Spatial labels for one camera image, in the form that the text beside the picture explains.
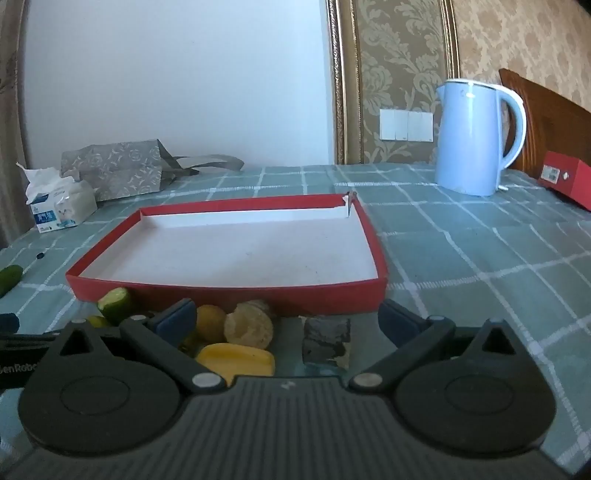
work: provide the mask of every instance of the wall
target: wall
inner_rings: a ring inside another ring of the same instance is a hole
[[[575,0],[456,0],[462,74],[509,68],[591,111],[591,15]]]
[[[30,0],[23,76],[34,168],[156,137],[173,155],[333,162],[323,0]]]
[[[358,0],[365,162],[433,161],[445,78],[439,0]],[[433,112],[434,142],[382,141],[379,109]]]

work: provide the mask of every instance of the tissue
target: tissue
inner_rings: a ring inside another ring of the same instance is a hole
[[[53,167],[27,170],[18,166],[29,181],[27,205],[41,233],[80,225],[96,211],[95,194],[88,182],[62,177]]]

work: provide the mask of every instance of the beige wallpaper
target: beige wallpaper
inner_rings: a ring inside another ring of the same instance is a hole
[[[439,0],[358,0],[365,162],[432,161],[445,78]],[[379,139],[379,109],[433,112],[434,142]]]
[[[591,111],[591,15],[575,0],[454,1],[464,77],[509,68]]]

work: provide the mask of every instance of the ribbed gray surface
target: ribbed gray surface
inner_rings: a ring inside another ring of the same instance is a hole
[[[241,378],[192,399],[162,437],[133,452],[69,459],[33,451],[8,480],[566,479],[544,455],[478,462],[410,436],[379,397],[335,378]]]

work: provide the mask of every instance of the gray bag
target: gray bag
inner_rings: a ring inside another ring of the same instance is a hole
[[[240,170],[244,162],[229,155],[173,157],[160,140],[90,145],[61,156],[61,176],[86,180],[97,202],[159,192],[176,177],[203,167]]]

